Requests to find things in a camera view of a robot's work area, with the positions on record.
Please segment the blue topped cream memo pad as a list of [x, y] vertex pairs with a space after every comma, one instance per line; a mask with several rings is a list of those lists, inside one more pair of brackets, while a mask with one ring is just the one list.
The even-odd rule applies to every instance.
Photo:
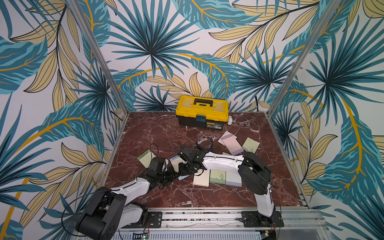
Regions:
[[[183, 159], [179, 156], [175, 156], [173, 158], [170, 158], [170, 162], [171, 162], [175, 172], [179, 174], [179, 163], [184, 163]], [[179, 175], [178, 180], [182, 181], [183, 179], [185, 179], [187, 177], [188, 177], [188, 175], [186, 175], [186, 176]]]

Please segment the yellow topped cream memo pad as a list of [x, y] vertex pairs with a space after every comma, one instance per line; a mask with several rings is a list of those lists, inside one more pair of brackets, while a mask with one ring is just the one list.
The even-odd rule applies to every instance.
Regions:
[[209, 187], [210, 184], [210, 170], [198, 170], [194, 174], [193, 185], [200, 187]]

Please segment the small green memo pad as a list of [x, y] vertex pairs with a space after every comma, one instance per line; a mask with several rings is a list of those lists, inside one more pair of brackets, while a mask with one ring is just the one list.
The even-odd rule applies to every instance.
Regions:
[[150, 163], [151, 163], [151, 160], [156, 157], [156, 155], [151, 151], [151, 150], [147, 150], [146, 152], [144, 152], [143, 154], [141, 154], [139, 157], [138, 157], [138, 160], [139, 162], [145, 167], [145, 168], [148, 168]]

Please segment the large green memo pad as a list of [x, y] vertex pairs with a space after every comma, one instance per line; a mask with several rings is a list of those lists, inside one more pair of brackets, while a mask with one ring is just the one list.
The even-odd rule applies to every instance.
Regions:
[[226, 171], [210, 170], [210, 183], [225, 185]]

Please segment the grey white memo pad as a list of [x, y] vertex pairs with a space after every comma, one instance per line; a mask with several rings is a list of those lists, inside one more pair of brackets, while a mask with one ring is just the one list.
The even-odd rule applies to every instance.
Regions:
[[242, 187], [242, 178], [239, 174], [226, 172], [226, 186]]

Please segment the pink memo pad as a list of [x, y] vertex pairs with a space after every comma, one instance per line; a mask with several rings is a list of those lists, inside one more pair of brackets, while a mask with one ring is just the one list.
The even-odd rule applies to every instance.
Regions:
[[224, 145], [228, 149], [228, 151], [231, 153], [231, 155], [236, 156], [241, 154], [244, 150], [242, 146], [239, 144], [237, 139], [231, 137], [223, 139]]

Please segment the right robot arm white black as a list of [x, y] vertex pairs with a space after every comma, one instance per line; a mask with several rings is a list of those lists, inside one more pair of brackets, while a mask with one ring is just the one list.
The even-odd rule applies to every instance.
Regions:
[[200, 170], [221, 170], [239, 175], [243, 185], [255, 195], [258, 213], [266, 218], [273, 216], [276, 208], [272, 199], [271, 170], [254, 153], [228, 156], [184, 147], [179, 157], [184, 161], [179, 164], [181, 176], [196, 174]]

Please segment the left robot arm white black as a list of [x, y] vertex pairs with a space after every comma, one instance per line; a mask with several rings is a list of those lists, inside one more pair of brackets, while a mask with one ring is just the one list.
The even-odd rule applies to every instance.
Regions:
[[109, 189], [100, 187], [77, 220], [75, 230], [93, 240], [110, 240], [115, 232], [129, 224], [145, 223], [147, 209], [134, 203], [156, 187], [166, 187], [180, 176], [166, 160], [155, 157], [135, 180]]

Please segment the yellow black toolbox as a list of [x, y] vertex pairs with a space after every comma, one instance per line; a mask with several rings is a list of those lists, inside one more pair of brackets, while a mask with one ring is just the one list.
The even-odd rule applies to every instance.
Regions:
[[176, 117], [181, 126], [222, 130], [229, 119], [229, 103], [225, 100], [181, 96]]

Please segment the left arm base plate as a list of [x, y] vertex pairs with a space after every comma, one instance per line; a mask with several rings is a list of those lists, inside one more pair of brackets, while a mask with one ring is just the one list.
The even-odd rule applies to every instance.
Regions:
[[120, 229], [160, 229], [162, 225], [162, 212], [144, 212], [139, 220], [124, 220], [122, 217], [119, 223]]

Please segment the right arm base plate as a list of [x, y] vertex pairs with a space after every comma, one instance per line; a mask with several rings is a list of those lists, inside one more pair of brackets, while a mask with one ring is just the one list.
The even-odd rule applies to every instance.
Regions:
[[241, 222], [245, 228], [282, 228], [285, 226], [281, 212], [274, 211], [271, 217], [261, 215], [258, 211], [241, 212]]

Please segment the aluminium front rail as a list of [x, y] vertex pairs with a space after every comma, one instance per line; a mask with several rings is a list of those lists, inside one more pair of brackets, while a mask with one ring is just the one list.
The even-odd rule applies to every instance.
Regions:
[[332, 240], [330, 226], [320, 210], [278, 208], [282, 228], [245, 228], [241, 212], [256, 208], [149, 208], [162, 212], [160, 229], [118, 229], [110, 240]]

